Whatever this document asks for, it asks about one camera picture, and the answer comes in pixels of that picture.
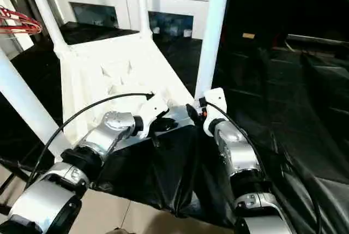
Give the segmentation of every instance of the white bracket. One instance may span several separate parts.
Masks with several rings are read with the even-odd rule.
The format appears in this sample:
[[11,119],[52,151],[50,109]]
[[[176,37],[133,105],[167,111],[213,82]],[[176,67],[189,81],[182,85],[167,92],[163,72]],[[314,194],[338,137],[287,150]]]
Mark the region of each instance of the white bracket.
[[[225,101],[224,91],[222,88],[211,89],[210,91],[204,92],[203,95],[207,102],[210,102],[216,105],[217,107],[222,109],[225,113],[227,112],[227,102]],[[220,113],[217,109],[215,109],[210,105],[206,106],[206,110],[207,110],[207,117],[203,124],[203,130],[208,136],[213,137],[212,133],[209,132],[209,129],[208,129],[211,122],[218,118],[224,119],[226,121],[228,119],[222,113]]]
[[163,100],[160,94],[156,94],[147,102],[145,102],[138,112],[138,115],[143,121],[143,130],[138,133],[138,137],[144,139],[148,136],[151,123],[156,120],[157,116],[164,111],[167,111],[166,102]]

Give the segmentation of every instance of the black cable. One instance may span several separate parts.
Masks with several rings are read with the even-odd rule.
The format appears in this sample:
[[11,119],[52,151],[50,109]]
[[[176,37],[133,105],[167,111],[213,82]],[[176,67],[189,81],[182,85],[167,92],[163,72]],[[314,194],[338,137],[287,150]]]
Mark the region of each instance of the black cable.
[[[244,135],[244,137],[246,138],[248,143],[251,146],[254,146],[252,144],[252,142],[250,141],[249,137],[247,136],[246,132],[242,128],[240,128],[236,124],[236,122],[231,117],[228,116],[227,113],[225,113],[221,108],[219,108],[218,106],[216,106],[216,105],[214,105],[214,104],[212,104],[210,102],[206,101],[206,104],[214,107],[216,110],[218,110],[220,113],[222,113],[229,120],[229,122],[231,122],[239,130],[239,132],[242,135]],[[267,149],[267,148],[263,148],[263,149],[271,152],[273,155],[281,156],[282,159],[285,161],[286,165],[288,165],[293,170],[294,174],[296,174],[296,176],[299,178],[300,182],[303,184],[304,188],[308,192],[310,200],[311,200],[312,205],[314,207],[314,213],[315,213],[315,217],[316,217],[316,234],[321,234],[321,231],[322,231],[322,217],[321,217],[321,212],[320,212],[320,205],[319,205],[317,199],[315,198],[315,196],[313,195],[312,191],[310,191],[310,186],[308,185],[306,180],[304,180],[303,176],[296,169],[296,167],[291,162],[289,162],[284,155],[281,155],[281,154],[279,154],[279,153],[277,153],[277,152],[275,152],[275,151],[273,151],[271,149]]]
[[38,161],[37,163],[35,164],[35,167],[29,177],[29,180],[24,188],[24,190],[26,190],[31,184],[32,184],[32,181],[33,181],[33,178],[34,178],[34,175],[35,175],[35,172],[37,171],[38,167],[39,167],[39,164],[44,156],[44,154],[46,153],[46,151],[48,150],[50,144],[52,143],[52,141],[56,138],[56,136],[63,130],[63,128],[65,126],[67,126],[71,121],[73,121],[77,116],[79,116],[81,113],[97,106],[97,105],[100,105],[104,102],[107,102],[107,101],[110,101],[110,100],[113,100],[113,99],[118,99],[118,98],[124,98],[124,97],[129,97],[129,96],[146,96],[147,99],[151,98],[153,96],[153,94],[146,94],[146,93],[128,93],[128,94],[121,94],[121,95],[115,95],[115,96],[111,96],[111,97],[108,97],[108,98],[105,98],[105,99],[102,99],[102,100],[99,100],[95,103],[92,103],[91,105],[88,105],[87,107],[84,107],[82,110],[78,111],[76,114],[72,115],[70,118],[68,118],[53,134],[52,136],[49,138],[49,140],[47,141],[47,143],[45,144],[44,146],[44,149],[43,151],[41,152],[39,158],[38,158]]

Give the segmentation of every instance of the small white object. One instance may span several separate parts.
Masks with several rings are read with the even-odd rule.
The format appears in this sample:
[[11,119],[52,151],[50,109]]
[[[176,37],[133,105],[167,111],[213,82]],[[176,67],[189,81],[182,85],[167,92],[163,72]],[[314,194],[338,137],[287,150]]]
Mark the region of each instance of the small white object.
[[138,112],[138,115],[143,121],[143,130],[138,133],[140,139],[144,139],[148,136],[151,123],[156,120],[157,116],[169,108],[162,99],[160,94],[153,96],[147,102],[145,102]]
[[[211,89],[210,91],[206,91],[204,93],[204,97],[207,102],[210,102],[222,109],[224,112],[227,112],[227,102],[225,101],[224,91],[222,88],[215,88]],[[213,137],[212,133],[208,130],[211,122],[215,119],[224,119],[226,121],[228,119],[213,106],[207,105],[206,110],[207,117],[203,124],[203,130],[208,136]]]
[[183,33],[183,37],[185,38],[190,38],[192,35],[192,30],[191,29],[185,29]]
[[160,34],[160,27],[153,28],[153,33],[154,34]]
[[[2,49],[0,49],[0,92],[21,115],[38,138],[43,143],[47,143],[52,134],[58,129],[58,125],[28,87]],[[64,134],[60,133],[50,145],[49,150],[53,155],[60,155],[67,148],[71,148],[71,145]]]
[[227,0],[209,0],[206,31],[202,42],[195,99],[211,89]]

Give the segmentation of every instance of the red cable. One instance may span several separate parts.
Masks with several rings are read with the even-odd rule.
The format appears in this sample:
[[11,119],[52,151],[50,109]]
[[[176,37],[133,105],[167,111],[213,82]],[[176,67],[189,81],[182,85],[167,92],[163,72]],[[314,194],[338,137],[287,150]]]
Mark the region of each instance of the red cable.
[[5,20],[13,20],[16,25],[0,25],[0,34],[27,33],[33,35],[40,33],[43,29],[39,21],[31,19],[20,12],[12,11],[0,6],[0,23]]

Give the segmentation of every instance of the white metal frame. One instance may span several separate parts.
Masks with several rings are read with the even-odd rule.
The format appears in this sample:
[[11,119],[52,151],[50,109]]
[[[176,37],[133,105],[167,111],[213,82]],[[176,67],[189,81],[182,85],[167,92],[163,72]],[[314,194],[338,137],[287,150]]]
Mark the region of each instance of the white metal frame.
[[[50,9],[50,6],[47,0],[35,0],[35,1],[38,5],[42,18],[50,34],[50,37],[53,41],[55,52],[61,61],[66,61],[67,58],[71,59],[72,57],[79,56],[78,52],[79,50],[81,50],[82,47],[90,46],[91,47],[90,51],[92,51],[92,50],[95,50],[97,47],[105,47],[107,43],[111,44],[109,46],[112,46],[113,44],[115,45],[115,43],[112,43],[114,42],[114,39],[108,39],[108,41],[103,43],[102,41],[95,41],[94,43],[85,43],[88,45],[78,44],[77,46],[74,46],[74,47],[67,45],[59,30],[59,27],[55,21],[55,18],[53,17],[52,11]],[[149,27],[149,18],[148,18],[146,0],[139,0],[139,7],[140,7],[139,9],[140,21],[141,21],[140,34],[130,35],[132,36],[130,38],[128,38],[129,36],[125,36],[125,38],[121,39],[122,38],[121,37],[120,39],[118,39],[118,42],[120,42],[120,44],[127,44],[127,42],[135,42],[134,44],[138,44],[141,46],[141,49],[144,50],[144,53],[151,53],[152,56],[154,55],[154,62],[155,62],[154,64],[161,71],[164,71],[163,76],[160,75],[160,78],[166,79],[168,76],[171,76],[171,79],[172,79],[171,90],[173,90],[173,92],[167,90],[166,92],[161,92],[161,93],[163,93],[164,96],[167,96],[167,94],[170,94],[171,95],[170,99],[172,97],[172,100],[175,101],[174,105],[192,103],[190,101],[194,99],[189,95],[188,91],[184,91],[183,89],[185,88],[184,85],[180,82],[179,78],[175,75],[174,71],[169,66],[169,64],[166,61],[162,60],[163,55],[161,54],[160,51],[157,50],[155,44],[151,40],[152,32]],[[203,96],[204,91],[210,89],[212,85],[221,28],[222,28],[222,23],[223,23],[224,14],[225,14],[225,7],[226,7],[226,0],[210,0],[209,13],[208,13],[208,19],[207,19],[207,28],[206,28],[206,32],[205,32],[204,40],[202,44],[200,67],[198,70],[198,77],[197,77],[197,86],[196,86],[196,93],[195,93],[196,99]],[[139,40],[140,38],[143,40],[142,43],[136,43],[136,39]],[[138,64],[140,65],[138,69],[138,75],[140,76],[141,79],[143,80],[147,79],[147,75],[142,74],[141,71],[143,72],[150,71],[150,76],[152,75],[152,72],[150,70],[150,68],[152,68],[151,66],[149,67],[145,63],[142,63],[141,61],[139,61]],[[98,77],[97,76],[91,77],[91,80],[93,80],[94,78],[97,79]],[[79,83],[77,80],[73,80],[70,82],[73,82],[74,84],[73,95],[78,94],[79,95],[78,98],[82,97],[81,95],[82,92],[80,91],[80,89],[82,88],[82,84]],[[159,80],[152,81],[152,85],[159,86],[156,84],[156,82],[159,83]],[[93,85],[94,85],[93,81],[91,82],[90,85],[92,86],[91,89],[93,89]],[[64,88],[66,88],[66,85],[64,84],[64,80],[62,80],[62,94],[63,94]],[[54,122],[52,117],[49,115],[49,113],[44,109],[44,107],[36,98],[34,93],[27,86],[27,84],[19,75],[19,73],[16,71],[16,69],[13,67],[11,62],[7,59],[3,51],[0,51],[0,91],[7,98],[7,100],[12,104],[15,110],[21,115],[21,117],[25,120],[25,122],[30,126],[30,128],[42,140],[42,142],[46,143],[49,137],[51,136],[51,134],[58,128],[58,126]],[[75,106],[76,110],[84,107],[81,104],[79,105],[78,100],[75,101],[74,104],[76,105]],[[80,132],[79,133],[80,135],[86,132],[87,127],[83,122],[77,122],[76,130]],[[56,140],[52,143],[50,147],[50,151],[55,156],[59,156],[61,152],[68,147],[70,147],[69,141],[64,136],[64,134],[60,134],[60,136],[57,137]]]

